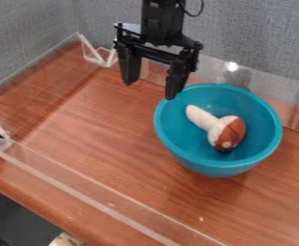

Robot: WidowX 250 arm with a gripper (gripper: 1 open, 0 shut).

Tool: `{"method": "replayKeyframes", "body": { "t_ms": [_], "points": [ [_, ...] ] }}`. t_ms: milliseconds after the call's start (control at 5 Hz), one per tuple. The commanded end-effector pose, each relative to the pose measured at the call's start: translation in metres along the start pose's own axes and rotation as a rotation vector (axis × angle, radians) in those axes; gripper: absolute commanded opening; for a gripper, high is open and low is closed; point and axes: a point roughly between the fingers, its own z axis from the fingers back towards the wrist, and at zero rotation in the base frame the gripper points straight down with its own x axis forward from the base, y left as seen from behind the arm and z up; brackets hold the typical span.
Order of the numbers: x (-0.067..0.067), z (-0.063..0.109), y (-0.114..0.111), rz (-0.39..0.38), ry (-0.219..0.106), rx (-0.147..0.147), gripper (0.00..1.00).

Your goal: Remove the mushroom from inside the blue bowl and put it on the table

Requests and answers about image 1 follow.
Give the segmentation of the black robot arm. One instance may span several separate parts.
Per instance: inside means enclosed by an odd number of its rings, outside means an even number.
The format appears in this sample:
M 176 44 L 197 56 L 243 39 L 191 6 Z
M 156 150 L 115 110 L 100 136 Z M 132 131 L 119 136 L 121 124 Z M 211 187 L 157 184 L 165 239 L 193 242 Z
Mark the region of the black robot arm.
M 169 65 L 165 77 L 165 99 L 183 91 L 187 78 L 197 68 L 203 43 L 183 34 L 183 16 L 200 15 L 185 10 L 185 0 L 143 0 L 141 23 L 117 22 L 115 49 L 121 80 L 129 86 L 140 79 L 141 61 Z

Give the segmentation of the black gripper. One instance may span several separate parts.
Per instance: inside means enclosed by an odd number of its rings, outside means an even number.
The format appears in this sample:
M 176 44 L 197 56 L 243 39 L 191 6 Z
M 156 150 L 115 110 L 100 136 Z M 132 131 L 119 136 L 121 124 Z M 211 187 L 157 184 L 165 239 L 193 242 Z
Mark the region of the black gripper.
M 115 25 L 115 49 L 121 80 L 129 86 L 140 78 L 141 58 L 155 62 L 171 64 L 165 78 L 165 99 L 172 100 L 183 91 L 189 71 L 196 70 L 197 56 L 203 44 L 192 40 L 181 32 L 169 37 L 141 33 L 137 24 L 119 22 Z

